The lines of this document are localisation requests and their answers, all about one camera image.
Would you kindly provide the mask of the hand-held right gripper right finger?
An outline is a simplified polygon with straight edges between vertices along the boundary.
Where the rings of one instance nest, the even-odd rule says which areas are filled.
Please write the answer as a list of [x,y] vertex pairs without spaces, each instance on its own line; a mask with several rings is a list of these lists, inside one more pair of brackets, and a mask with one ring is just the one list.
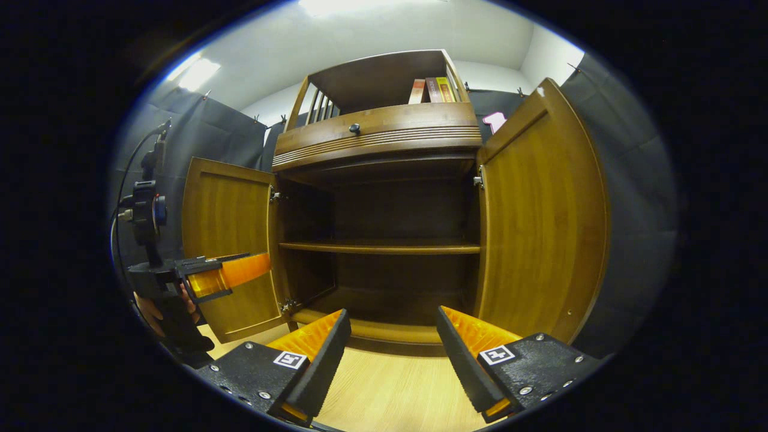
[[436,315],[464,393],[488,424],[548,404],[604,364],[543,332],[521,337],[442,305]]

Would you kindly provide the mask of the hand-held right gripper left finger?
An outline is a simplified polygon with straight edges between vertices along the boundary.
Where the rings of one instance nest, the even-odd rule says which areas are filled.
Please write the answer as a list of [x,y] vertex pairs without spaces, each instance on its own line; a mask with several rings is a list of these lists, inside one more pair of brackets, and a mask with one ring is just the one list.
[[349,314],[342,308],[269,344],[246,341],[195,374],[247,409],[309,427],[323,407],[350,336]]

